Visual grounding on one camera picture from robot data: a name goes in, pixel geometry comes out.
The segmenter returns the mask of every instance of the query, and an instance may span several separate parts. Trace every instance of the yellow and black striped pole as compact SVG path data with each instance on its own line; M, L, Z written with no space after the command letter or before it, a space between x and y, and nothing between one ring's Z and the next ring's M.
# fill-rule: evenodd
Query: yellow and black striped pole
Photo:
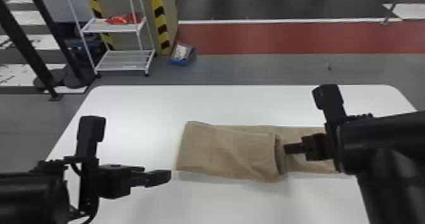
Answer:
M101 5L97 0L89 0L90 1L90 7L93 10L93 14L96 18L103 18L102 16L102 9ZM110 49L114 49L114 44L112 41L112 37L109 33L103 33L102 34L102 40L108 45Z
M165 17L164 1L151 0L152 10L155 17L155 27L157 38L161 46L162 54L171 54L171 43L167 29L167 21Z

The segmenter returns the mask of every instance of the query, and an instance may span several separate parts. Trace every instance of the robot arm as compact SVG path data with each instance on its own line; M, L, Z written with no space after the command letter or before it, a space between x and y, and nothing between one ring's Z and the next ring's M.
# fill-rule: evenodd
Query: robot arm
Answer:
M8 224L65 224L89 217L99 207L99 199L117 199L130 194L132 187L154 187L171 179L171 171L145 172L144 167L102 165L96 158L97 143L103 140L106 119L83 116L74 156L39 161L25 173L0 175L0 220ZM64 172L68 166L80 177L78 209L70 205Z
M337 85L321 85L313 96L326 134L303 137L286 153L333 159L338 171L355 175L371 224L425 223L425 112L347 116Z

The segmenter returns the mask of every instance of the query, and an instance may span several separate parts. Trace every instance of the beige cloth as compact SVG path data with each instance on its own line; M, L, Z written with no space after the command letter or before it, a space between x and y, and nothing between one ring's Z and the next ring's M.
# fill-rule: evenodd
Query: beige cloth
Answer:
M274 182L287 171L336 173L332 161L307 162L304 154L286 155L283 144L322 128L214 126L189 121L176 169L225 178Z

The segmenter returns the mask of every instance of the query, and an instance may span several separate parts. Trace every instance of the shelf tier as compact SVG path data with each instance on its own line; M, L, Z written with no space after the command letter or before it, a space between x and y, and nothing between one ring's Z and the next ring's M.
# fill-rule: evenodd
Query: shelf tier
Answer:
M139 24L113 25L106 22L104 18L92 18L81 29L83 33L99 32L139 32L146 23L146 17L142 18Z
M107 51L96 66L98 71L147 70L155 50Z

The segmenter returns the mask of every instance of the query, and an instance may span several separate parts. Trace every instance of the table surface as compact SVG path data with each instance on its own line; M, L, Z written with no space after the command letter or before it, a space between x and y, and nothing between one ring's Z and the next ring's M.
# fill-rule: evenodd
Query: table surface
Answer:
M104 141L97 152L101 164L172 169L189 120L216 125L323 126L323 114L311 95L315 87L96 87L48 159L72 155L79 118L97 115L107 118ZM343 85L340 89L348 114L384 116L415 111L388 85ZM78 178L68 171L66 179L71 202L76 205ZM173 171L166 185L133 188L130 196L102 200L93 223L358 224L367 223L367 216L355 179L344 175L291 173L278 183L262 184Z

